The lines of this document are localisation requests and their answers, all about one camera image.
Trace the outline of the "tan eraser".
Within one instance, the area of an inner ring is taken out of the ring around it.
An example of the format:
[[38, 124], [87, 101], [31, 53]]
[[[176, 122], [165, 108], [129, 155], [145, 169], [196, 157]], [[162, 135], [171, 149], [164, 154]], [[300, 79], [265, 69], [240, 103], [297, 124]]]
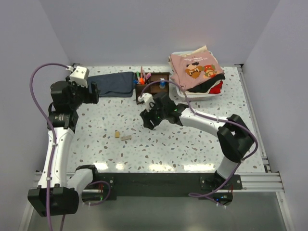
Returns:
[[120, 137], [121, 141], [131, 140], [131, 138], [132, 138], [131, 135]]

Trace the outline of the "blue grey pencil sharpener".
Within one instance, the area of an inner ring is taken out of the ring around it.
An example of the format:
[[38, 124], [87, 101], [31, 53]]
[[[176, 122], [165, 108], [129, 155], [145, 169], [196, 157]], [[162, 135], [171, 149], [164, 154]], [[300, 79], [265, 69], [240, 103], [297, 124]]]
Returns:
[[166, 87], [166, 81], [163, 78], [161, 78], [159, 81], [159, 88], [164, 89], [165, 87]]

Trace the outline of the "black orange highlighter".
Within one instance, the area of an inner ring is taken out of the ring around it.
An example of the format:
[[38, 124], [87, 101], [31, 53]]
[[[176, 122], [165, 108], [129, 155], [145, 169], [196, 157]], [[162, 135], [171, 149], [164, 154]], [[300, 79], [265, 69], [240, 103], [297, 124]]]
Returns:
[[144, 78], [140, 78], [140, 79], [139, 79], [139, 83], [142, 84], [142, 85], [144, 85], [144, 84], [145, 84]]

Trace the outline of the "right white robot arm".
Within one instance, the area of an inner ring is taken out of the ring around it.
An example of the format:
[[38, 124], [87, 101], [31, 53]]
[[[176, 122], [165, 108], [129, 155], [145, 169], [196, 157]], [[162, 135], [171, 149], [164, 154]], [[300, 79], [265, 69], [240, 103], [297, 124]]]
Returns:
[[255, 143], [255, 137], [240, 116], [214, 117], [195, 111], [187, 104], [176, 104], [165, 92], [155, 95], [144, 93], [138, 97], [144, 103], [140, 116], [145, 128], [153, 130], [163, 120], [182, 127], [197, 128], [218, 138], [223, 158], [214, 177], [215, 185], [226, 189], [231, 184], [231, 175]]

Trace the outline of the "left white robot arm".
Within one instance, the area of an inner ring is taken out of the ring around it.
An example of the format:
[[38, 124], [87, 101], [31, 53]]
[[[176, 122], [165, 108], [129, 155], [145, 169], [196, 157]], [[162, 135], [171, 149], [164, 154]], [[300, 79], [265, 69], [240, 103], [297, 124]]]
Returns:
[[91, 82], [83, 87], [69, 80], [58, 81], [51, 85], [51, 97], [45, 165], [37, 188], [29, 190], [27, 196], [42, 217], [76, 213], [82, 191], [86, 187], [94, 189], [100, 183], [95, 165], [79, 166], [72, 177], [67, 176], [68, 156], [78, 121], [77, 109], [83, 103], [98, 103], [97, 84]]

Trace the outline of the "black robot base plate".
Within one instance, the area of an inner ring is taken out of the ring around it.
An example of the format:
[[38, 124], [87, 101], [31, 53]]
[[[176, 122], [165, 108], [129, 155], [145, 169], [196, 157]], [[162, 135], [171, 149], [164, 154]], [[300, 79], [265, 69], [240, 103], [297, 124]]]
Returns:
[[220, 190], [241, 190], [243, 188], [240, 175], [232, 175], [227, 179], [218, 173], [97, 173], [92, 183], [85, 188], [104, 181], [107, 186], [109, 200], [120, 197], [214, 197], [215, 202], [223, 200], [222, 196], [214, 196]]

